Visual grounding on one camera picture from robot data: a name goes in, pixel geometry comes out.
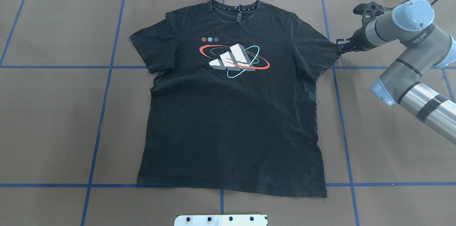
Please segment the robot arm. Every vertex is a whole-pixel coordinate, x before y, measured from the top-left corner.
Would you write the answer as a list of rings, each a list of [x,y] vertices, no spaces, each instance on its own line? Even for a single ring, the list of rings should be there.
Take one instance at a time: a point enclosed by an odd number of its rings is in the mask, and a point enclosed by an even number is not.
[[[353,13],[362,16],[362,27],[350,38],[337,39],[338,53],[366,52],[398,40],[404,52],[373,82],[370,93],[388,106],[399,104],[454,144],[455,103],[420,81],[432,67],[442,69],[455,61],[455,39],[433,22],[431,4],[408,0],[384,8],[370,2]]]

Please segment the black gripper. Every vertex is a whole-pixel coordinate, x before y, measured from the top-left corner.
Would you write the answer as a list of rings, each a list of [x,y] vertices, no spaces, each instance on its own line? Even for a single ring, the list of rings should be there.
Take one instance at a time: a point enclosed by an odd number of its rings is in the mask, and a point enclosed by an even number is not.
[[[337,52],[340,55],[347,52],[364,52],[367,46],[365,30],[359,28],[348,39],[336,39],[336,44]]]

